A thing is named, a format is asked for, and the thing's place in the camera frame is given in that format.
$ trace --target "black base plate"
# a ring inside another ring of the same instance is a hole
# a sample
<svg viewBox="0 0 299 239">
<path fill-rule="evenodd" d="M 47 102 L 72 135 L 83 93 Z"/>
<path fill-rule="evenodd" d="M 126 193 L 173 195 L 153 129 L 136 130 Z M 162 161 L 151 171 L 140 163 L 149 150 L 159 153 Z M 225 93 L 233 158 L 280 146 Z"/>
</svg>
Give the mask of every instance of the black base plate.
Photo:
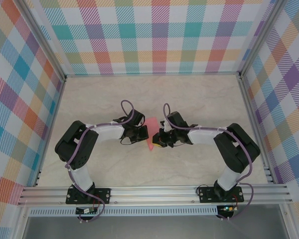
<svg viewBox="0 0 299 239">
<path fill-rule="evenodd" d="M 87 192 L 99 197 L 105 204 L 110 203 L 110 188 L 94 188 L 93 191 L 88 190 Z M 65 204 L 93 204 L 94 202 L 94 198 L 83 194 L 74 186 L 69 187 L 67 195 Z"/>
<path fill-rule="evenodd" d="M 236 203 L 236 198 L 233 197 L 233 195 L 237 197 L 238 203 L 242 203 L 244 201 L 244 195 L 242 194 L 243 191 L 241 187 L 234 187 L 231 195 L 223 201 L 220 201 L 215 195 L 214 187 L 199 187 L 197 189 L 197 193 L 199 195 L 200 203 Z"/>
</svg>

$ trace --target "colorful checkered panel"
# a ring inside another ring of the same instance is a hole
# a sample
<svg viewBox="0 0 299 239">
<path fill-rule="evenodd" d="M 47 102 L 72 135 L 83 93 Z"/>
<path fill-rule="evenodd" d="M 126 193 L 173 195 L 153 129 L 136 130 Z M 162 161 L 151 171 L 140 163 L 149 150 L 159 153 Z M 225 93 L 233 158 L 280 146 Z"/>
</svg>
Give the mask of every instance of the colorful checkered panel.
<svg viewBox="0 0 299 239">
<path fill-rule="evenodd" d="M 270 3 L 269 3 L 269 5 L 268 5 L 268 7 L 267 7 L 267 9 L 266 9 L 266 11 L 265 11 L 265 13 L 263 15 L 263 18 L 261 19 L 261 21 L 260 21 L 260 23 L 259 23 L 259 25 L 257 27 L 257 30 L 254 33 L 254 36 L 253 36 L 253 38 L 251 39 L 251 41 L 250 41 L 250 43 L 248 45 L 248 48 L 247 48 L 247 50 L 245 52 L 243 60 L 240 62 L 240 65 L 238 67 L 238 71 L 239 72 L 242 70 L 242 68 L 243 68 L 243 66 L 244 66 L 244 64 L 246 62 L 246 59 L 249 56 L 249 53 L 250 53 L 251 49 L 253 49 L 253 47 L 254 47 L 257 39 L 258 39 L 259 33 L 263 29 L 263 27 L 265 25 L 265 22 L 266 22 L 267 18 L 269 17 L 269 15 L 270 15 L 270 13 L 271 13 L 271 11 L 272 11 L 272 9 L 273 9 L 276 1 L 277 0 L 271 0 L 270 1 Z"/>
<path fill-rule="evenodd" d="M 276 176 L 299 216 L 299 0 L 289 0 L 245 80 Z"/>
<path fill-rule="evenodd" d="M 0 239 L 31 186 L 61 80 L 12 0 L 0 0 Z"/>
<path fill-rule="evenodd" d="M 236 72 L 272 6 L 270 0 L 27 2 L 65 72 L 76 75 Z"/>
</svg>

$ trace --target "marble-pattern floor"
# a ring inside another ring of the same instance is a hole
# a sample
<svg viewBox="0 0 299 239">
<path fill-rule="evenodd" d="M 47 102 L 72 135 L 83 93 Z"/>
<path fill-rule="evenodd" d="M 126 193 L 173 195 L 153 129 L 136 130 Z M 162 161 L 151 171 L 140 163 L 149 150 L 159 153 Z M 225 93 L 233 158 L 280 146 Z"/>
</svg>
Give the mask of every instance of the marble-pattern floor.
<svg viewBox="0 0 299 239">
<path fill-rule="evenodd" d="M 69 78 L 39 186 L 71 184 L 64 162 L 54 152 L 55 145 L 75 120 L 97 124 L 124 116 L 122 99 L 130 100 L 148 118 L 162 120 L 162 106 L 168 102 L 188 124 L 219 127 L 236 122 L 253 136 L 234 75 Z M 224 166 L 216 146 L 155 147 L 150 151 L 146 141 L 120 145 L 119 140 L 96 144 L 88 161 L 89 173 L 98 186 L 213 184 Z M 267 182 L 260 157 L 244 181 Z"/>
</svg>

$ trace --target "purple cable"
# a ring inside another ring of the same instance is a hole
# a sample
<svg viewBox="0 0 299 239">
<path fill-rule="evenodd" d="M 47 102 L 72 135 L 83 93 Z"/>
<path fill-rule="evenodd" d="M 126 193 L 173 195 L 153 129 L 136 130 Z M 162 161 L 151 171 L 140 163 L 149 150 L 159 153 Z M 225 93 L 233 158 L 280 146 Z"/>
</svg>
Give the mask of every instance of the purple cable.
<svg viewBox="0 0 299 239">
<path fill-rule="evenodd" d="M 80 219 L 81 222 L 86 222 L 86 223 L 88 223 L 88 222 L 92 222 L 92 221 L 96 220 L 98 217 L 100 217 L 100 215 L 104 212 L 104 209 L 105 209 L 105 203 L 104 203 L 104 201 L 103 201 L 102 199 L 100 199 L 99 197 L 96 197 L 96 196 L 94 196 L 94 195 L 92 195 L 92 194 L 89 194 L 89 193 L 85 192 L 82 188 L 79 187 L 79 185 L 77 185 L 77 183 L 75 182 L 75 180 L 74 180 L 74 178 L 73 178 L 73 176 L 72 176 L 72 172 L 71 172 L 71 169 L 70 169 L 70 164 L 71 164 L 71 162 L 73 161 L 73 159 L 75 158 L 76 154 L 78 153 L 79 148 L 80 148 L 80 145 L 81 145 L 81 143 L 82 143 L 82 140 L 83 140 L 85 134 L 86 134 L 89 130 L 91 130 L 91 129 L 95 128 L 95 127 L 106 126 L 106 125 L 123 125 L 123 124 L 126 124 L 126 123 L 128 123 L 129 121 L 132 120 L 132 118 L 133 118 L 133 116 L 134 116 L 134 111 L 135 111 L 135 110 L 134 110 L 134 106 L 133 106 L 133 104 L 132 104 L 130 101 L 128 101 L 128 100 L 122 100 L 122 101 L 121 101 L 121 107 L 122 107 L 122 110 L 124 111 L 124 113 L 125 113 L 126 115 L 128 115 L 128 114 L 126 113 L 126 111 L 125 111 L 125 109 L 124 109 L 124 107 L 123 107 L 123 102 L 127 102 L 127 103 L 129 103 L 129 104 L 131 105 L 131 107 L 132 107 L 132 115 L 131 115 L 131 117 L 130 117 L 127 121 L 124 121 L 124 122 L 121 122 L 121 123 L 99 123 L 99 124 L 97 124 L 97 125 L 92 125 L 92 126 L 86 128 L 85 131 L 82 133 L 82 135 L 81 135 L 81 137 L 80 137 L 80 140 L 79 140 L 78 144 L 76 145 L 76 148 L 75 148 L 75 150 L 74 150 L 74 152 L 73 152 L 73 154 L 72 154 L 70 160 L 69 160 L 69 161 L 66 163 L 66 165 L 64 166 L 64 167 L 68 170 L 69 177 L 70 177 L 70 179 L 72 180 L 73 185 L 74 185 L 80 192 L 84 193 L 85 195 L 87 195 L 87 196 L 89 196 L 89 197 L 95 198 L 96 200 L 100 201 L 100 202 L 103 204 L 103 208 L 102 208 L 101 212 L 100 212 L 98 215 L 94 216 L 91 220 L 83 220 L 83 219 L 81 219 L 81 214 L 80 214 L 80 215 L 79 215 L 79 219 Z"/>
<path fill-rule="evenodd" d="M 225 132 L 227 134 L 229 134 L 231 137 L 233 137 L 234 140 L 236 140 L 236 142 L 240 145 L 240 147 L 243 149 L 244 153 L 246 154 L 247 156 L 247 159 L 248 159 L 248 162 L 249 162 L 249 172 L 242 176 L 241 178 L 237 179 L 237 183 L 239 183 L 241 180 L 243 180 L 244 178 L 247 178 L 249 175 L 251 175 L 252 171 L 253 171 L 253 162 L 250 158 L 250 155 L 248 153 L 248 151 L 246 150 L 246 148 L 244 147 L 243 143 L 232 133 L 232 132 L 229 132 L 228 130 L 226 129 L 223 129 L 223 128 L 213 128 L 213 127 L 188 127 L 188 128 L 185 128 L 185 127 L 178 127 L 176 125 L 174 125 L 172 122 L 170 122 L 170 120 L 167 118 L 167 115 L 166 115 L 166 112 L 165 112 L 165 107 L 168 107 L 168 114 L 170 114 L 170 106 L 168 103 L 165 103 L 164 106 L 163 106 L 163 113 L 164 113 L 164 117 L 166 119 L 166 121 L 171 125 L 173 126 L 174 128 L 177 128 L 177 129 L 182 129 L 182 130 L 192 130 L 192 129 L 197 129 L 197 130 L 213 130 L 213 131 L 222 131 L 222 132 Z M 242 185 L 248 185 L 250 188 L 251 188 L 251 196 L 250 196 L 250 200 L 249 202 L 247 203 L 247 205 L 245 206 L 245 208 L 243 209 L 243 211 L 245 211 L 249 205 L 251 204 L 251 201 L 254 197 L 254 188 L 251 184 L 249 183 L 240 183 Z M 239 214 L 233 216 L 232 218 L 236 218 L 238 215 L 240 215 L 243 211 L 241 211 Z"/>
</svg>

